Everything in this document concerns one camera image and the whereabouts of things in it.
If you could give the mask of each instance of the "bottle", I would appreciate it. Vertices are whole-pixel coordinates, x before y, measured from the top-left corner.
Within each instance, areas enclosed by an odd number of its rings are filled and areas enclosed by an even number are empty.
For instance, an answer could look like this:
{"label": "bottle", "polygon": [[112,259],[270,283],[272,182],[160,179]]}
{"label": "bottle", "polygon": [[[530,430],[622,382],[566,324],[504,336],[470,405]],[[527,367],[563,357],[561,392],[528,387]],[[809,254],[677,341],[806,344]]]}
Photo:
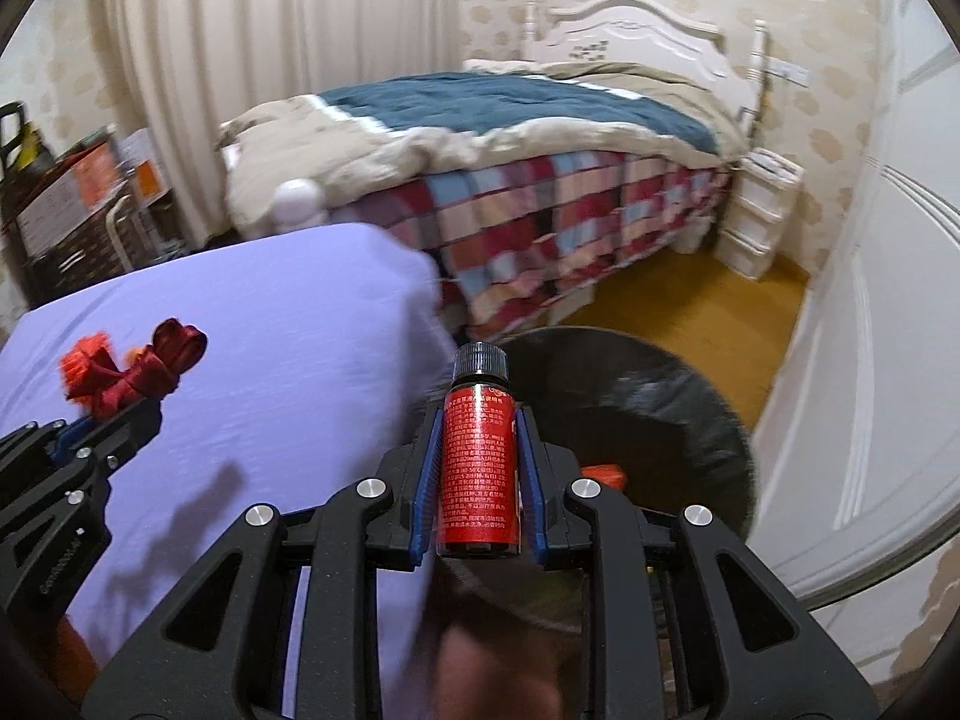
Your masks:
{"label": "bottle", "polygon": [[457,351],[443,404],[437,554],[520,553],[517,422],[507,389],[507,355],[491,343]]}

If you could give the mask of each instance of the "white headboard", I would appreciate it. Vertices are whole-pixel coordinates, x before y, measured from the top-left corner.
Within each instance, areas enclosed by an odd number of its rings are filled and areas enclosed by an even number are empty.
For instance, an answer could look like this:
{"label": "white headboard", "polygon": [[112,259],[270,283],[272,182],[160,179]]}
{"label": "white headboard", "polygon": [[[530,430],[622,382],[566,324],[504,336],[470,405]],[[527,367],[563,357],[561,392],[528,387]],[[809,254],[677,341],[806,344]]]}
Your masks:
{"label": "white headboard", "polygon": [[741,79],[724,54],[723,31],[683,18],[653,0],[592,0],[577,8],[551,8],[551,25],[538,40],[539,1],[527,0],[523,58],[533,62],[606,59],[640,62],[686,76],[709,89],[750,135],[763,94],[768,31],[754,26],[754,42]]}

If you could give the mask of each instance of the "ribbed cap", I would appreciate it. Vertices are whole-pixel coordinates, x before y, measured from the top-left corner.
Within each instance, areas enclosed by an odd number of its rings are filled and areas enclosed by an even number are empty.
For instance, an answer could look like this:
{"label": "ribbed cap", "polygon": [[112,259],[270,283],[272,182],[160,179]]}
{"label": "ribbed cap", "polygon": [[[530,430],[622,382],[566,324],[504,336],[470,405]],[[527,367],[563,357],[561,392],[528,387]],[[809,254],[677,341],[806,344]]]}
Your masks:
{"label": "ribbed cap", "polygon": [[507,384],[507,354],[492,343],[468,343],[457,349],[453,361],[454,384],[467,376],[490,376]]}

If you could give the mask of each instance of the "lavender cloth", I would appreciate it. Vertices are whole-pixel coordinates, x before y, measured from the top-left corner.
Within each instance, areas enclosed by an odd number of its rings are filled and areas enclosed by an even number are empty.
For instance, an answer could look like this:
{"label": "lavender cloth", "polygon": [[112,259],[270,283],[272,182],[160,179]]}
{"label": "lavender cloth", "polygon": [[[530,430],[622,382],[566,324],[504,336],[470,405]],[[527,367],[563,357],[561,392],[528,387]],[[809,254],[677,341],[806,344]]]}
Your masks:
{"label": "lavender cloth", "polygon": [[[209,336],[163,403],[160,435],[112,477],[113,543],[69,610],[98,661],[246,507],[317,506],[376,469],[452,359],[439,299],[427,257],[339,224],[138,271],[21,319],[0,354],[0,435],[77,415],[58,362],[80,336],[106,330],[118,355],[167,317]],[[388,716],[416,703],[401,695],[426,581],[380,572]]]}

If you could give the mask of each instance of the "beige curtain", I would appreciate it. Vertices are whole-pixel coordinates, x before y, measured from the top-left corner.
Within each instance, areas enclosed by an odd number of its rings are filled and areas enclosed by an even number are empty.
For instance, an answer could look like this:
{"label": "beige curtain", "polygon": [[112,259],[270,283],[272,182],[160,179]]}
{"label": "beige curtain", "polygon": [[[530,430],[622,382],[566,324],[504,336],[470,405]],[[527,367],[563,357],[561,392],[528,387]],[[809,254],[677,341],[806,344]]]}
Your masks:
{"label": "beige curtain", "polygon": [[266,100],[456,66],[457,0],[106,0],[128,84],[201,244],[229,228],[220,122]]}

